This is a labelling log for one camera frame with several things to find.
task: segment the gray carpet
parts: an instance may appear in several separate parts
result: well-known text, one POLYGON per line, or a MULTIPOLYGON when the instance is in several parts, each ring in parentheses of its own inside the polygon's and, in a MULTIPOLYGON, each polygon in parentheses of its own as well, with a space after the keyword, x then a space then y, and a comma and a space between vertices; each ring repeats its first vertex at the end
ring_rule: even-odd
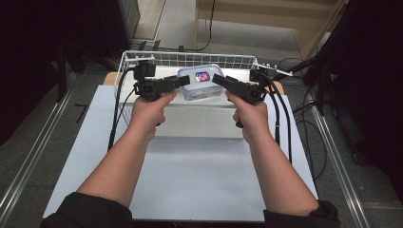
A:
MULTIPOLYGON (((185 15, 181 17, 181 20, 178 19, 179 15, 182 15, 179 14, 178 11, 192 9, 192 7, 194 7, 194 3, 190 1, 186 4, 179 0, 167 1, 161 28, 157 35, 157 39, 162 40, 163 47, 176 48, 178 45, 192 47, 194 15, 193 17, 192 15, 185 15)), ((204 22, 200 23, 200 32, 203 33, 205 32, 203 28, 204 22)), ((229 32, 228 34, 234 33, 234 29, 227 29, 228 31, 224 32, 229 32)), ((254 30, 253 28, 244 29, 247 31, 254 30)), ((236 28, 235 33, 242 32, 241 30, 242 28, 236 28)), ((288 31, 279 31, 279 33, 285 35, 288 31)), ((256 42, 255 44, 263 44, 261 41, 264 40, 266 36, 267 34, 257 34, 256 37, 261 38, 254 41, 256 42)), ((205 51, 256 55, 262 62, 271 64, 278 63, 279 60, 285 57, 298 57, 295 44, 291 44, 288 41, 285 42, 286 44, 284 44, 284 46, 280 43, 276 45, 264 43, 266 44, 265 46, 251 47, 250 43, 248 43, 249 40, 245 36, 233 37, 234 39, 228 39, 228 42, 225 42, 225 40, 217 40, 217 37, 228 39, 226 37, 231 36, 225 35, 225 33, 220 34, 219 30, 213 29, 212 43, 205 51)), ((203 38, 201 38, 200 41, 200 45, 202 45, 203 41, 205 42, 203 38)), ((297 63, 298 61, 287 61, 283 63, 282 66, 287 68, 297 63)), ((59 178, 68 153, 81 126, 82 120, 78 123, 76 122, 83 108, 75 106, 75 104, 89 105, 96 87, 103 83, 107 73, 108 70, 89 61, 86 72, 84 74, 77 74, 77 83, 73 88, 66 110, 59 123, 56 125, 40 161, 10 215, 6 227, 38 227, 48 204, 52 189, 59 178)), ((305 93, 304 86, 301 84, 300 79, 296 78, 285 79, 282 82, 291 106, 296 107, 302 102, 305 93)), ((54 107, 56 97, 57 90, 54 88, 26 118, 13 137, 0 147, 0 157, 2 158, 0 160, 1 194, 5 192, 11 180, 18 172, 20 165, 38 136, 51 109, 54 107)), ((325 113, 340 156, 350 174, 350 178, 364 206, 371 226, 402 227, 403 217, 401 215, 403 213, 403 207, 398 202, 397 196, 389 183, 389 178, 376 167, 361 166, 354 162, 352 147, 348 144, 343 129, 337 119, 333 117, 332 109, 328 105, 325 105, 325 113)), ((305 119, 315 123, 312 112, 310 111, 306 113, 305 119)), ((304 139, 305 131, 303 125, 299 124, 298 129, 301 138, 304 139)), ((315 129, 307 125, 307 130, 314 170, 317 175, 323 165, 325 152, 320 136, 315 129)), ((323 174, 317 179, 317 191, 321 199, 332 201, 338 208, 343 227, 355 227, 353 217, 329 157, 327 158, 327 165, 323 174)))

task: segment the clear plastic container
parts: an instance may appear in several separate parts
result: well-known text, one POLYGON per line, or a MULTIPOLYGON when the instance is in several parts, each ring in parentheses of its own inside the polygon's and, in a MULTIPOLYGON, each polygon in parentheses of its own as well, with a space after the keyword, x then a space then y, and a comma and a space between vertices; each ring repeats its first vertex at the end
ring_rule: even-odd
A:
POLYGON ((189 75, 190 84, 181 87, 183 97, 193 101, 221 95, 223 87, 213 83, 214 74, 224 76, 218 65, 183 67, 178 70, 178 77, 189 75))

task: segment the black sleeve cuff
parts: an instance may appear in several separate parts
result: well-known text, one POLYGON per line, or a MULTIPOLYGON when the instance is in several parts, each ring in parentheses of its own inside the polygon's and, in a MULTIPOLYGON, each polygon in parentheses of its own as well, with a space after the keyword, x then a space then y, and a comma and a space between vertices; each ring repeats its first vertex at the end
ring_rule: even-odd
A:
POLYGON ((337 209, 329 201, 319 200, 319 207, 309 214, 309 217, 289 216, 263 211, 266 227, 276 228, 336 228, 340 226, 337 209))
POLYGON ((116 201, 72 193, 56 213, 42 221, 41 227, 132 228, 133 222, 130 210, 116 201))

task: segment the white tabletop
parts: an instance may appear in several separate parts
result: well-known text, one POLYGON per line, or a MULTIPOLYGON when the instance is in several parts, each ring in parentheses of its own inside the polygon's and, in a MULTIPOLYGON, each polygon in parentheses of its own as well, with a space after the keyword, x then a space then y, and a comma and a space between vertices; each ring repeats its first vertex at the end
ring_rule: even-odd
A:
MULTIPOLYGON (((114 86, 98 87, 44 217, 54 213, 64 197, 77 190, 106 154, 113 93, 114 86)), ((292 113, 287 97, 283 99, 292 113)), ((273 104, 270 98, 266 103, 274 132, 273 104)), ((280 115, 281 148, 287 155, 286 122, 283 112, 280 115)), ((297 127, 291 119, 293 166, 316 196, 297 127)), ((126 123, 120 121, 116 139, 125 128, 126 123)), ((156 137, 148 146, 129 209, 134 219, 263 221, 265 207, 244 140, 156 137)))

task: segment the person's left hand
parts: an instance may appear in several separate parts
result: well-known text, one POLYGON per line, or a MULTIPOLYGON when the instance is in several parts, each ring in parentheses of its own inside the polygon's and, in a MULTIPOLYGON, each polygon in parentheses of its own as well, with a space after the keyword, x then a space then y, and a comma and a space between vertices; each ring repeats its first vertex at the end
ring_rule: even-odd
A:
POLYGON ((144 98, 139 97, 133 105, 130 124, 128 130, 134 130, 144 134, 147 140, 152 140, 156 133, 157 124, 165 122, 163 109, 177 95, 177 91, 165 93, 160 99, 154 102, 148 102, 144 98))

